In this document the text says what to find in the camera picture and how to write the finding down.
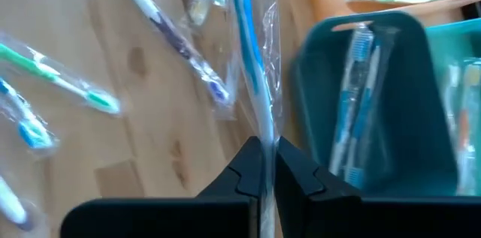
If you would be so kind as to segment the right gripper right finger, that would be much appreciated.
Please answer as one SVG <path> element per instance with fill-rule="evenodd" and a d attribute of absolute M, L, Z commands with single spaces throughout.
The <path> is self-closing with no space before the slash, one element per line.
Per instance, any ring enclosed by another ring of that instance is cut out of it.
<path fill-rule="evenodd" d="M 281 137 L 274 193 L 285 237 L 478 237 L 479 197 L 368 197 Z"/>

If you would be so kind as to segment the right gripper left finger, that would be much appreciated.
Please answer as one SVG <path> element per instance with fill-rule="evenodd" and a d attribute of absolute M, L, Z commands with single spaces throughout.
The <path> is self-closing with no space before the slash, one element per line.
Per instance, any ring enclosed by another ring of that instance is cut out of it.
<path fill-rule="evenodd" d="M 195 197 L 98 198 L 73 208 L 61 238 L 260 235 L 262 145 L 250 137 Z"/>

